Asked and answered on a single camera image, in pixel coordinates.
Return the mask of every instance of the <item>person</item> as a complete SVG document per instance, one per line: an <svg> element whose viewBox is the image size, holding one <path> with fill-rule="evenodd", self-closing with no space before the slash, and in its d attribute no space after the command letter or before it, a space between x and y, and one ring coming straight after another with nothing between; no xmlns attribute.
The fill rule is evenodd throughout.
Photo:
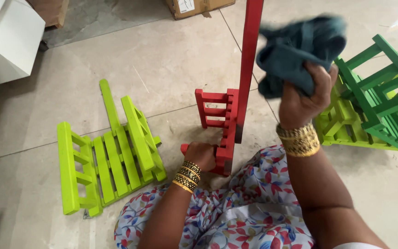
<svg viewBox="0 0 398 249"><path fill-rule="evenodd" d="M118 248L387 249L354 209L311 124L330 103L338 69L304 66L315 92L303 97L285 82L276 129L283 144L257 152L227 189L208 192L194 188L200 172L215 167L214 147L191 143L176 184L139 194L121 210Z"/></svg>

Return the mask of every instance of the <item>dark green cloth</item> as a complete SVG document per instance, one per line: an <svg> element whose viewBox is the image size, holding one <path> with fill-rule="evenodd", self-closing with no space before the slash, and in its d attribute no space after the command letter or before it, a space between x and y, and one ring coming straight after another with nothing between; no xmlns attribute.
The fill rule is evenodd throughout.
<svg viewBox="0 0 398 249"><path fill-rule="evenodd" d="M319 16L279 29L261 28L259 33L267 45L257 54L256 62L267 75L259 83L259 92L265 98L279 98L286 79L311 96L314 82L303 62L312 61L329 71L345 48L345 27L341 17Z"/></svg>

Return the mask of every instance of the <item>white furniture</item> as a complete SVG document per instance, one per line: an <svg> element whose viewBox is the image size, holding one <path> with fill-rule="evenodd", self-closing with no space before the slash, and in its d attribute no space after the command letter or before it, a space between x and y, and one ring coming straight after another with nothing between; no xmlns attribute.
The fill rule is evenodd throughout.
<svg viewBox="0 0 398 249"><path fill-rule="evenodd" d="M0 84L30 75L45 24L25 0L0 0Z"/></svg>

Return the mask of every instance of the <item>bangle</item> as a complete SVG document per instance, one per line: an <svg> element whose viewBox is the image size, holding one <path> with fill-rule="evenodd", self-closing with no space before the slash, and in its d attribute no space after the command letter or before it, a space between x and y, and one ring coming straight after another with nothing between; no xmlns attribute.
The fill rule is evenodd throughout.
<svg viewBox="0 0 398 249"><path fill-rule="evenodd" d="M285 151L290 156L312 156L319 151L319 139L311 122L293 130L284 130L278 124L276 132L284 145Z"/></svg>
<svg viewBox="0 0 398 249"><path fill-rule="evenodd" d="M186 167L188 169L191 169L193 172L195 172L198 177L200 178L202 175L202 170L199 168L199 166L197 166L196 164L185 160L184 163L182 164L182 167Z"/></svg>
<svg viewBox="0 0 398 249"><path fill-rule="evenodd" d="M198 185L202 170L190 161L184 161L174 177L173 183L193 194Z"/></svg>

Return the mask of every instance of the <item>red wooden chair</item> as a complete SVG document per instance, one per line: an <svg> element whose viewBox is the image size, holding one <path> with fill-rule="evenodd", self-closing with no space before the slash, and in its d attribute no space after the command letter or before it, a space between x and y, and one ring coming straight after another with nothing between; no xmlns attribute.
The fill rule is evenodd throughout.
<svg viewBox="0 0 398 249"><path fill-rule="evenodd" d="M227 93L204 93L202 89L195 91L202 127L221 127L224 129L223 138L216 150L216 167L212 171L220 175L228 176L231 174L234 144L240 144L242 141L262 6L263 0L247 0L239 89L228 89ZM207 108L205 102L225 103L226 108ZM207 116L225 117L225 121L208 120ZM188 144L182 144L180 147L184 155L187 148Z"/></svg>

